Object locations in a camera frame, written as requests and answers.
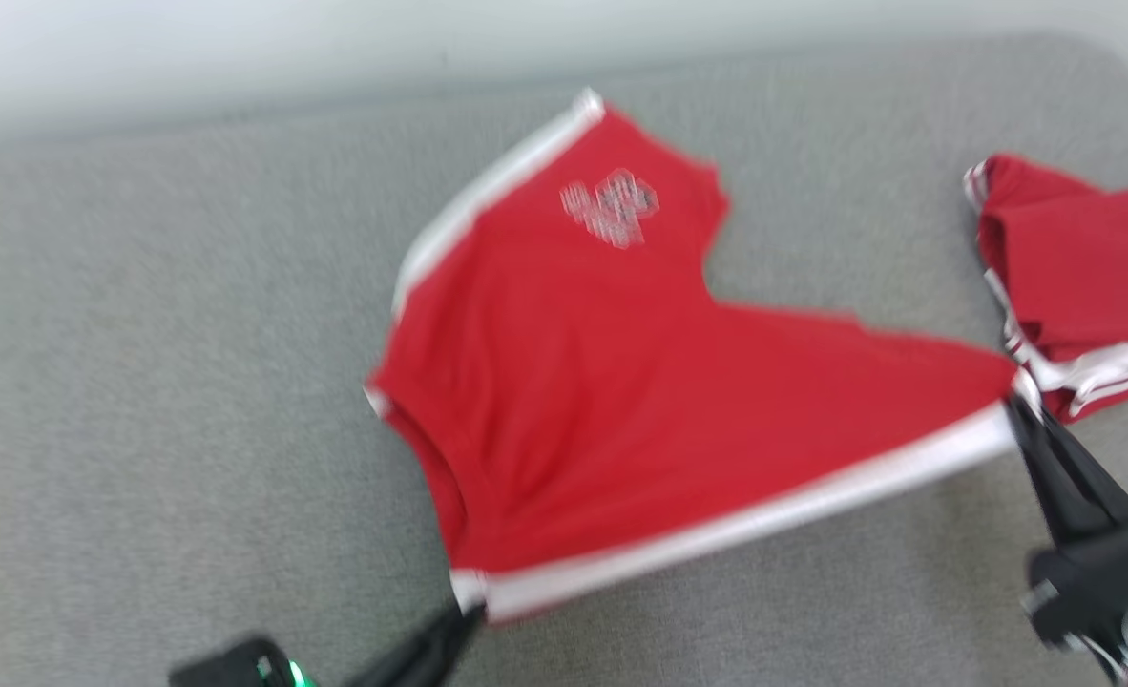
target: gray cushion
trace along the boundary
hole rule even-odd
[[[0,153],[0,686],[158,686],[252,628],[332,686],[448,599],[360,380],[412,236],[582,83]],[[1128,186],[1128,71],[1066,39],[590,83],[721,165],[722,299],[996,346],[962,170]],[[1075,433],[1128,487],[1128,404]],[[488,631],[456,684],[1100,686],[1019,609],[1043,538],[1006,456]]]

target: fabric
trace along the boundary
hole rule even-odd
[[[1128,188],[1128,67],[1083,42],[684,62],[0,151],[0,687],[166,687],[249,631],[346,684],[449,600],[360,382],[416,234],[582,81],[721,165],[722,300],[992,347],[951,179],[1007,148]],[[1128,488],[1128,404],[1074,431]],[[1046,536],[1006,453],[484,632],[449,687],[1104,687],[1019,609]]]
[[[1007,438],[988,414],[1006,358],[713,301],[716,170],[593,93],[493,169],[408,254],[369,384],[424,465],[456,594],[490,617],[672,562],[629,557],[664,536],[691,530],[678,561],[729,545],[694,530],[764,522],[777,495],[969,417],[987,435],[926,457],[933,477]],[[583,585],[534,573],[582,556],[564,565]]]
[[[963,179],[1006,344],[1075,422],[1128,399],[1128,191],[999,153]]]

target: hem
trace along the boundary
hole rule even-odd
[[[1128,391],[1128,343],[1095,349],[1067,363],[1049,361],[1025,337],[1017,314],[1013,311],[1008,292],[996,271],[987,270],[984,280],[999,301],[1001,309],[1005,310],[1005,346],[1010,355],[1019,364],[1025,365],[1040,390],[1056,391],[1064,388],[1074,394],[1069,402],[1069,419],[1079,416],[1082,411],[1098,400]]]
[[[364,384],[377,416],[398,431],[424,473],[437,522],[451,561],[466,561],[494,521],[491,488],[478,473],[473,443],[446,404],[404,375],[384,367]]]
[[[509,620],[626,579],[923,486],[982,464],[1016,444],[1005,407],[995,402],[902,448],[728,517],[642,544],[517,572],[455,569],[450,571],[450,583],[464,608],[486,604],[490,622]]]
[[[982,160],[962,175],[962,193],[976,212],[984,210],[984,203],[988,201],[988,174],[984,169],[986,165],[988,160]]]

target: green led light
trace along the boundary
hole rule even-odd
[[[297,661],[289,661],[288,669],[293,671],[293,687],[314,687],[314,682],[301,672],[301,666],[298,666]]]

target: red clothing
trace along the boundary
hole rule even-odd
[[[369,384],[424,464],[456,585],[478,584],[490,614],[733,544],[710,536],[651,564],[619,558],[646,543],[666,551],[663,536],[907,448],[1008,395],[1016,368],[993,353],[716,303],[700,273],[726,209],[716,171],[611,109],[582,112],[582,131],[473,203],[441,259],[404,280]],[[920,472],[949,473],[949,460],[926,458]],[[741,539],[764,522],[742,522]],[[591,565],[611,552],[616,570]],[[576,561],[589,566],[575,579],[598,582],[530,583]],[[529,596],[502,605],[494,579],[520,579]]]
[[[1013,156],[970,170],[979,248],[1019,362],[1064,422],[1128,399],[1128,191]]]

